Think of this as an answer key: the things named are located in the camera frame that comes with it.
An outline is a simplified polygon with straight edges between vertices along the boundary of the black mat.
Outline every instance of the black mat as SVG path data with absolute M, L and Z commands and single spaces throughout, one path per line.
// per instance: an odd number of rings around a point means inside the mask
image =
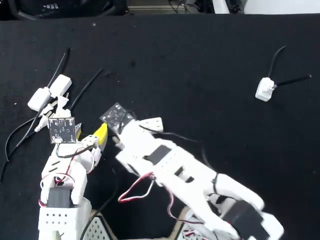
M 205 141 L 214 168 L 258 193 L 285 228 L 283 239 L 319 239 L 320 15 L 141 16 L 2 22 L 0 24 L 0 144 L 35 115 L 27 107 L 44 87 L 66 47 L 73 99 L 103 66 L 73 111 L 83 132 L 115 102 L 139 119 L 161 116 L 166 131 Z M 273 53 L 287 49 L 274 70 L 281 81 L 268 103 L 255 99 Z M 13 139 L 16 143 L 23 131 Z M 197 157 L 200 148 L 175 139 Z M 38 238 L 41 171 L 53 146 L 43 130 L 13 156 L 0 185 L 0 239 Z M 97 208 L 111 195 L 117 150 L 88 177 L 85 196 Z M 119 172 L 121 191 L 136 178 Z M 148 187 L 143 182 L 136 190 Z M 103 212 L 119 239 L 168 236 L 167 193 L 155 187 L 144 200 Z M 174 213 L 182 208 L 176 202 Z

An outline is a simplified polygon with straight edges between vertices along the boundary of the small white block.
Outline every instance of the small white block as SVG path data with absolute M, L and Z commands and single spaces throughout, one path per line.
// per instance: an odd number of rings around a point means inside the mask
M 60 74 L 50 87 L 51 97 L 63 96 L 71 86 L 71 83 L 70 77 Z
M 151 129 L 157 132 L 163 132 L 164 131 L 164 125 L 162 123 L 161 117 L 154 117 L 154 118 L 148 118 L 141 120 L 139 124 L 147 129 Z
M 33 94 L 27 105 L 32 110 L 38 112 L 40 108 L 43 106 L 43 104 L 45 104 L 48 101 L 49 98 L 49 88 L 38 88 L 38 90 Z
M 274 86 L 275 82 L 269 77 L 262 78 L 256 90 L 255 97 L 264 102 L 268 102 L 271 99 Z

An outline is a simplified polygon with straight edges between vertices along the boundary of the white 3d-printed part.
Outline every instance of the white 3d-printed part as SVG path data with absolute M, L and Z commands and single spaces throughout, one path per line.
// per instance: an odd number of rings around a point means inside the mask
M 264 102 L 268 102 L 271 99 L 274 87 L 275 82 L 272 81 L 269 77 L 262 78 L 255 92 L 255 97 Z
M 110 240 L 108 232 L 100 217 L 95 217 L 92 220 L 84 234 L 83 240 Z

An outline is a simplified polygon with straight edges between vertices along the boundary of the white wall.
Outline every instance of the white wall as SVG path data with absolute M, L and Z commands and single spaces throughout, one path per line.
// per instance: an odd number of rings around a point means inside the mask
M 246 14 L 320 13 L 320 0 L 247 0 Z

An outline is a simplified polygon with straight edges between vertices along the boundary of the white sensor housing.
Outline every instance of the white sensor housing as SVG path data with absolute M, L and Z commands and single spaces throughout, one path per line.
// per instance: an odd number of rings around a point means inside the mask
M 38 90 L 33 94 L 29 102 L 28 107 L 34 111 L 39 111 L 40 108 L 49 100 L 50 98 L 49 88 L 38 88 Z
M 55 99 L 58 96 L 63 96 L 71 83 L 70 77 L 60 74 L 50 87 L 51 97 Z
M 262 78 L 256 90 L 255 97 L 264 102 L 268 102 L 271 99 L 274 87 L 275 82 L 272 81 L 269 77 Z

